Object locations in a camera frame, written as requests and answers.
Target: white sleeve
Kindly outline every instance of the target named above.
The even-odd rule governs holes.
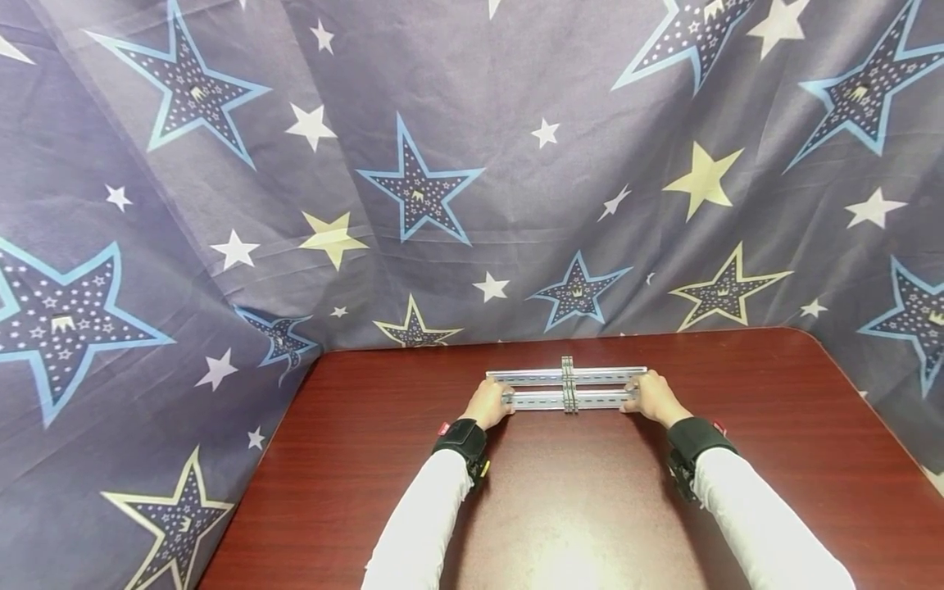
[[[695,495],[753,590],[850,590],[852,577],[750,464],[727,448],[696,460]]]
[[[456,514],[471,488],[462,455],[433,453],[387,521],[361,590],[437,590]]]

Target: aluminum rail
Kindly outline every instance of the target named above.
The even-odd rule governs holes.
[[[518,410],[580,410],[619,408],[626,399],[635,397],[634,390],[624,389],[634,375],[648,371],[645,366],[574,368],[573,357],[561,357],[559,369],[532,369],[523,371],[487,371],[486,377],[507,383],[515,388],[507,402]],[[549,386],[560,388],[549,389]],[[600,385],[619,387],[600,388]],[[580,386],[593,386],[580,389]],[[521,388],[539,387],[528,390]]]

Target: navy blue fabric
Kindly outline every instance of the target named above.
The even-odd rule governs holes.
[[[326,350],[792,326],[944,471],[942,30],[0,0],[0,586],[194,587]]]

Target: dark red table surface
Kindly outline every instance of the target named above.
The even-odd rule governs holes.
[[[944,588],[944,499],[811,336],[793,329],[329,353],[272,440],[203,590],[359,588],[443,421],[486,370],[645,365],[719,420],[860,590]],[[747,588],[713,518],[666,481],[665,432],[615,410],[519,412],[449,546],[442,588]]]

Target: white star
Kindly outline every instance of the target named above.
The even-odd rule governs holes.
[[[748,31],[752,37],[761,37],[761,59],[784,39],[806,39],[800,27],[800,14],[810,0],[796,0],[791,5],[784,4],[784,0],[770,0],[770,12],[766,19]]]
[[[23,63],[36,65],[32,59],[25,56],[22,51],[14,47],[12,43],[4,39],[3,36],[0,36],[0,56],[7,56],[8,58],[22,61]]]
[[[312,33],[318,38],[318,53],[321,53],[322,49],[327,49],[328,53],[334,55],[334,50],[331,49],[331,40],[334,39],[334,33],[328,33],[325,30],[321,24],[321,19],[318,19],[318,28],[313,28]]]
[[[226,353],[220,359],[214,359],[213,357],[206,357],[207,359],[207,368],[210,370],[207,371],[207,374],[203,376],[203,379],[197,382],[194,387],[199,387],[209,383],[213,391],[216,391],[216,388],[220,386],[220,381],[223,380],[227,375],[232,375],[239,369],[229,364],[229,355],[232,352],[232,348],[227,348]]]
[[[120,209],[122,213],[125,212],[125,205],[134,205],[134,203],[127,200],[125,197],[125,187],[120,186],[117,189],[112,189],[106,184],[105,188],[109,191],[109,195],[105,200],[109,203],[114,203],[115,207]]]
[[[485,297],[484,300],[482,301],[482,303],[484,303],[485,301],[488,301],[492,297],[505,299],[506,298],[505,286],[508,285],[509,282],[510,281],[508,280],[495,280],[492,277],[492,273],[489,273],[486,271],[484,282],[476,282],[472,284],[475,285],[477,288],[481,289]]]
[[[538,149],[544,147],[544,144],[547,142],[557,143],[557,138],[554,137],[554,133],[557,132],[557,127],[561,126],[560,123],[555,123],[554,125],[548,125],[548,122],[544,117],[541,117],[541,128],[535,129],[531,132],[531,135],[541,140],[541,143],[537,146]]]
[[[309,145],[312,147],[312,151],[318,152],[318,140],[323,137],[328,138],[337,138],[338,136],[334,134],[334,131],[328,129],[324,123],[325,118],[325,106],[322,105],[312,112],[305,112],[304,110],[292,105],[292,111],[295,112],[295,118],[297,122],[290,126],[288,129],[285,129],[286,133],[292,133],[293,135],[302,135],[308,139]]]
[[[800,317],[804,315],[812,315],[813,317],[819,317],[819,312],[827,312],[829,308],[824,308],[819,305],[819,297],[813,300],[813,303],[809,305],[801,305],[800,309],[803,310],[803,313],[800,314]]]
[[[632,191],[627,190],[629,188],[630,188],[630,185],[627,184],[626,186],[623,187],[623,190],[620,191],[617,196],[603,203],[603,214],[599,217],[599,219],[597,220],[597,223],[602,221],[603,218],[606,217],[607,215],[612,215],[616,213],[616,208],[619,207],[619,204],[623,202],[623,199],[626,198],[627,194],[632,192]]]
[[[258,450],[262,450],[262,441],[265,440],[265,437],[262,436],[261,434],[259,434],[259,431],[260,431],[260,430],[262,430],[262,427],[261,427],[261,426],[257,426],[255,432],[247,432],[247,433],[246,433],[246,434],[249,435],[249,446],[246,447],[246,448],[255,447],[255,448],[257,448]]]
[[[907,205],[907,203],[902,203],[901,201],[884,200],[882,198],[882,188],[879,187],[875,189],[875,192],[872,193],[872,196],[870,196],[868,200],[856,203],[855,205],[849,205],[846,208],[846,211],[850,211],[854,214],[854,217],[846,228],[857,226],[864,221],[870,221],[879,228],[885,229],[885,215],[889,211],[894,211],[905,205]]]
[[[239,239],[239,236],[236,235],[235,229],[229,231],[229,242],[225,244],[211,244],[210,247],[217,252],[222,252],[227,255],[227,258],[223,261],[223,270],[227,270],[236,262],[244,262],[249,266],[256,265],[249,256],[249,252],[258,248],[259,245],[244,243]]]

